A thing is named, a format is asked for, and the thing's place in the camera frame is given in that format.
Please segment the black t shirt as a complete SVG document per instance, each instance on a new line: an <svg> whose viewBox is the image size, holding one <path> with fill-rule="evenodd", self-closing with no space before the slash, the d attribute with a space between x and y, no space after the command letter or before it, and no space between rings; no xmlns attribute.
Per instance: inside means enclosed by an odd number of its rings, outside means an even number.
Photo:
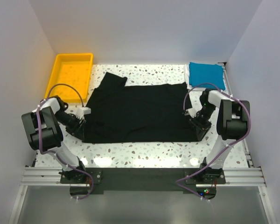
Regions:
<svg viewBox="0 0 280 224"><path fill-rule="evenodd" d="M87 102L84 143L197 142L183 106L185 83L127 86L107 72Z"/></svg>

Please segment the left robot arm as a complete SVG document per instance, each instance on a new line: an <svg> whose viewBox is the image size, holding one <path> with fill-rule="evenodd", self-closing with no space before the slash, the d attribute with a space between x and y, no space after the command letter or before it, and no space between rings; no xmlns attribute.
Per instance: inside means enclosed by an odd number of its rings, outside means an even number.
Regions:
<svg viewBox="0 0 280 224"><path fill-rule="evenodd" d="M65 126L67 133L84 139L84 116L91 110L81 107L78 114L67 113L68 104L59 96L44 99L31 112L21 116L28 143L40 154L52 156L62 166L59 173L70 183L84 183L87 171L83 162L74 155L63 142L63 132L60 125Z"/></svg>

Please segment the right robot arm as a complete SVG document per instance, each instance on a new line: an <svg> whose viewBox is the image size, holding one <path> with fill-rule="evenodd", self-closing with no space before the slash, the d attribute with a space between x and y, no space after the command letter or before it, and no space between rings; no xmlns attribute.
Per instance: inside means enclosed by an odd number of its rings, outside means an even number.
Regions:
<svg viewBox="0 0 280 224"><path fill-rule="evenodd" d="M199 169L185 175L186 184L225 183L223 166L231 148L242 141L251 129L250 103L237 100L223 91L205 89L200 98L201 110L185 109L198 140L211 128L210 117L218 109L217 140Z"/></svg>

